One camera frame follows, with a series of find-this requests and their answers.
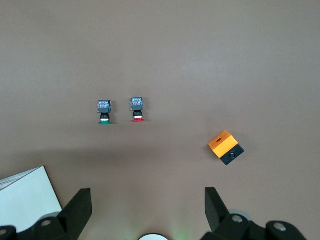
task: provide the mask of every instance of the orange and black device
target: orange and black device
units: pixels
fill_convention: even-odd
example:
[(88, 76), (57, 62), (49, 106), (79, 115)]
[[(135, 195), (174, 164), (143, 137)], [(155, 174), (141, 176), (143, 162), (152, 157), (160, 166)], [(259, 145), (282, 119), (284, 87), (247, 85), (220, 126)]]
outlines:
[(225, 165), (231, 163), (245, 151), (226, 130), (209, 142), (209, 147)]

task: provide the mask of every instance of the silver bolt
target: silver bolt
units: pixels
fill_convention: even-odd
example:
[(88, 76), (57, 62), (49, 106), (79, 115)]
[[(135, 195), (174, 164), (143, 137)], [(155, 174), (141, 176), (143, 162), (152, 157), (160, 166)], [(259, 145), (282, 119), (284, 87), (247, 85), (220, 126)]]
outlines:
[(243, 222), (242, 218), (241, 218), (240, 216), (238, 216), (238, 215), (232, 216), (232, 220), (233, 220), (234, 222), (238, 223), (238, 224), (240, 224), (240, 223)]
[(7, 229), (0, 230), (0, 236), (5, 235), (7, 233)]
[(43, 221), (42, 223), (41, 223), (41, 226), (42, 227), (45, 227), (45, 226), (48, 226), (48, 225), (50, 225), (51, 224), (51, 221), (50, 220), (45, 220), (45, 221)]
[(273, 226), (275, 227), (275, 229), (277, 229), (277, 230), (279, 230), (279, 231), (281, 231), (281, 232), (287, 231), (285, 225), (283, 225), (283, 224), (280, 223), (280, 222), (276, 222)]

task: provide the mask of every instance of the yellow casing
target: yellow casing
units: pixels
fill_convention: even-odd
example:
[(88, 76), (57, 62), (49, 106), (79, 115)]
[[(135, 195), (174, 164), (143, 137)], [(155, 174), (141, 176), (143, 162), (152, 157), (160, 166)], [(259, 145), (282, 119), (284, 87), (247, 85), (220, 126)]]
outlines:
[(209, 142), (209, 147), (218, 158), (221, 158), (237, 144), (237, 140), (230, 133), (224, 130), (215, 139)]

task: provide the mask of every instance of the screw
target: screw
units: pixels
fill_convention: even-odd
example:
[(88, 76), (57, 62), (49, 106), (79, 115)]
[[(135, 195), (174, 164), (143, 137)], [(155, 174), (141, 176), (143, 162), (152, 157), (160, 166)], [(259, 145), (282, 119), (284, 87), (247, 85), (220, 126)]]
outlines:
[(233, 159), (236, 157), (236, 154), (232, 151), (232, 152), (230, 152), (229, 157)]
[(41, 223), (41, 226), (42, 227), (46, 227), (46, 226), (48, 226), (48, 225), (50, 225), (51, 224), (51, 221), (50, 220), (45, 220), (45, 221), (43, 221), (42, 223)]
[(287, 231), (285, 225), (283, 225), (282, 223), (280, 222), (276, 222), (275, 224), (273, 224), (273, 226), (275, 227), (275, 229), (281, 231), (281, 232), (285, 232)]
[(1, 229), (0, 230), (0, 236), (3, 236), (7, 233), (7, 229)]
[(240, 223), (243, 222), (242, 218), (241, 218), (240, 216), (238, 216), (238, 215), (232, 216), (232, 220), (233, 220), (234, 222), (238, 223), (238, 224), (240, 224)]

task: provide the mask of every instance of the white round object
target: white round object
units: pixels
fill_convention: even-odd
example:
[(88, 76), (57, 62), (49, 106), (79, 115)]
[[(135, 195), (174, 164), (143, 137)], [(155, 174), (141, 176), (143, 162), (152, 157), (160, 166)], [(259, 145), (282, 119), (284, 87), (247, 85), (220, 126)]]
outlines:
[(152, 234), (144, 235), (139, 240), (168, 240), (168, 239), (165, 238), (164, 236), (159, 235), (159, 234), (152, 233)]

